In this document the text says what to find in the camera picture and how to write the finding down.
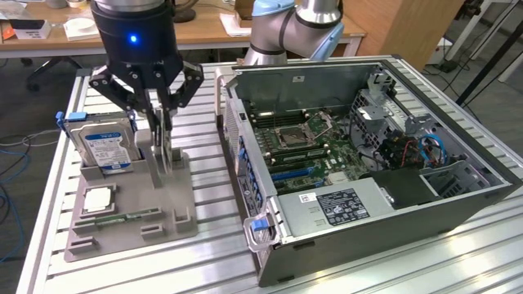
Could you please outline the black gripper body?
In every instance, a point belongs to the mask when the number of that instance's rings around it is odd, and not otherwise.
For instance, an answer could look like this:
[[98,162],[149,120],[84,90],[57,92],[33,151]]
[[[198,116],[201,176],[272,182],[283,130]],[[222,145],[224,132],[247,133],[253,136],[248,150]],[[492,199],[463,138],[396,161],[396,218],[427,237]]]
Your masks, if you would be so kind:
[[182,69],[170,2],[94,2],[106,70],[126,85],[168,88]]

